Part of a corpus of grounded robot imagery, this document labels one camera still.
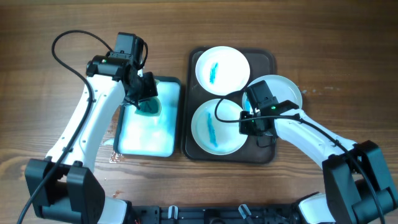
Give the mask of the green yellow sponge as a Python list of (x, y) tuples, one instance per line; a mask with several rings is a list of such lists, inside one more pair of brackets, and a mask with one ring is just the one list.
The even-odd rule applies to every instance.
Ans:
[(158, 97), (152, 97), (139, 102), (139, 108), (135, 110), (135, 114), (141, 116), (159, 116), (162, 106)]

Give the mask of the small white plate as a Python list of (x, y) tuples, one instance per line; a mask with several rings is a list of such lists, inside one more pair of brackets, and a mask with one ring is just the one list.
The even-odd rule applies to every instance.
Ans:
[(237, 49), (227, 46), (204, 51), (195, 65), (199, 84), (209, 93), (225, 96), (241, 90), (249, 81), (250, 66)]

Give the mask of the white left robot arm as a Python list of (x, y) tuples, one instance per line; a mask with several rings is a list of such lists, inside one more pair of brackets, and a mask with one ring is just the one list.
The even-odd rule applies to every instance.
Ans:
[(44, 219), (68, 223), (137, 223), (128, 200), (109, 198), (93, 174), (101, 140), (116, 109), (133, 106), (158, 116), (157, 80), (144, 72), (148, 46), (137, 35), (119, 33), (106, 55), (95, 56), (80, 75), (85, 87), (60, 139), (44, 159), (25, 168), (30, 197), (20, 218), (33, 208)]

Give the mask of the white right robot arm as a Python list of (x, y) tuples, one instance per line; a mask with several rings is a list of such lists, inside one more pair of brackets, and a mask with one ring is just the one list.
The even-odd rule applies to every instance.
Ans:
[(312, 120), (290, 100), (278, 102), (266, 82), (244, 90), (251, 111), (241, 112), (239, 131), (285, 140), (305, 153), (323, 171), (324, 193), (298, 204), (307, 223), (385, 222), (397, 209), (397, 190), (380, 147), (356, 143)]

